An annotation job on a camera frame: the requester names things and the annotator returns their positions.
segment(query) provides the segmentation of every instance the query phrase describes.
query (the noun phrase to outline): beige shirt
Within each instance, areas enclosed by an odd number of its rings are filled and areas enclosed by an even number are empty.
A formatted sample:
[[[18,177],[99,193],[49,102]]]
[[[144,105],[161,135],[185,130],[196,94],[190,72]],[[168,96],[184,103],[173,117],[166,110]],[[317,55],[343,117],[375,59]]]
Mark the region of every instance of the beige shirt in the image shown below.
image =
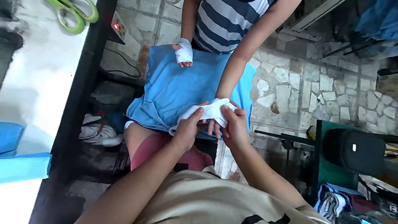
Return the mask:
[[[312,210],[298,211],[238,182],[184,170],[169,175],[135,223],[329,224]]]

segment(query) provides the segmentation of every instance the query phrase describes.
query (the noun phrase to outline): pink shorts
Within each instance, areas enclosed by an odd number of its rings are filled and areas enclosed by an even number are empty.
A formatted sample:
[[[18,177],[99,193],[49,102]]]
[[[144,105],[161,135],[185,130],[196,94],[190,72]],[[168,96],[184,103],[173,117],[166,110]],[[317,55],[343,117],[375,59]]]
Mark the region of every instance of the pink shorts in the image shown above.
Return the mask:
[[[130,156],[131,170],[143,164],[157,151],[162,149],[173,138],[169,133],[156,132],[148,136],[138,147],[137,151]],[[213,165],[211,157],[199,151],[195,146],[185,152],[177,163],[187,164],[188,170],[202,171],[205,167]]]

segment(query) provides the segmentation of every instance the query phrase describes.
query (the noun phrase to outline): black bag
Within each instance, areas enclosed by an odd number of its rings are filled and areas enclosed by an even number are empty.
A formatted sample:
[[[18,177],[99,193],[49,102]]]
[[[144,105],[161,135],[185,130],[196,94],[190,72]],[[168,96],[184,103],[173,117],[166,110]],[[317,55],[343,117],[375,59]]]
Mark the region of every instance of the black bag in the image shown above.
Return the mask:
[[[375,176],[384,169],[384,140],[355,129],[331,129],[323,139],[325,159],[351,172]]]

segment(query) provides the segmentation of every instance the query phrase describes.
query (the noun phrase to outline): black cable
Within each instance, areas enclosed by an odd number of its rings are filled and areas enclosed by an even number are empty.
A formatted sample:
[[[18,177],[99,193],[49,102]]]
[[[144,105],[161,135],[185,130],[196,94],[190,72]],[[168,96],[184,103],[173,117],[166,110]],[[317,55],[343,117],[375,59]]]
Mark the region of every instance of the black cable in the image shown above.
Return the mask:
[[[106,71],[106,72],[121,72],[121,73],[126,74],[127,76],[134,77],[134,78],[139,78],[139,77],[140,77],[140,75],[138,75],[138,76],[136,76],[136,75],[131,75],[131,74],[128,74],[127,72],[124,72],[124,71],[121,71],[121,70],[105,70],[105,71]]]
[[[105,50],[108,50],[108,51],[110,51],[110,52],[116,53],[116,54],[118,54],[119,56],[121,56],[121,57],[123,58],[123,60],[125,60],[125,62],[127,62],[128,65],[130,65],[131,67],[137,69],[137,71],[138,71],[138,76],[131,75],[131,74],[128,74],[128,73],[126,73],[126,72],[124,72],[124,71],[120,71],[120,70],[108,70],[107,72],[122,72],[122,73],[124,73],[124,74],[126,74],[126,75],[128,75],[128,76],[131,76],[131,77],[136,77],[136,78],[137,78],[137,77],[140,77],[140,70],[138,70],[138,68],[135,67],[134,65],[130,64],[130,63],[126,60],[126,58],[125,58],[123,55],[121,55],[121,53],[116,52],[116,51],[111,50],[111,49],[108,49],[108,48],[104,48],[104,49],[105,49]]]

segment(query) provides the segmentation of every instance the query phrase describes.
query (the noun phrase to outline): adult arm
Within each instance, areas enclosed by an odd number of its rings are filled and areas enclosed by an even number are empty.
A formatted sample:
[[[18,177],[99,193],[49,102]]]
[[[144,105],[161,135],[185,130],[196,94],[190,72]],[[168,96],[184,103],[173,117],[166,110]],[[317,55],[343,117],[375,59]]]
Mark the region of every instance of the adult arm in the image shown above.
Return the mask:
[[[191,149],[202,114],[199,108],[182,120],[166,146],[112,185],[75,223],[133,223],[182,154]]]
[[[217,88],[216,98],[230,98],[246,63],[265,39],[293,13],[300,1],[278,0],[260,17],[229,58]]]
[[[235,112],[228,107],[222,107],[223,114],[229,124],[224,129],[229,137],[224,136],[225,144],[230,148],[236,164],[242,171],[250,186],[273,195],[275,198],[298,210],[313,209],[300,195],[300,193],[277,174],[264,159],[251,147],[246,127],[245,111],[236,109]]]

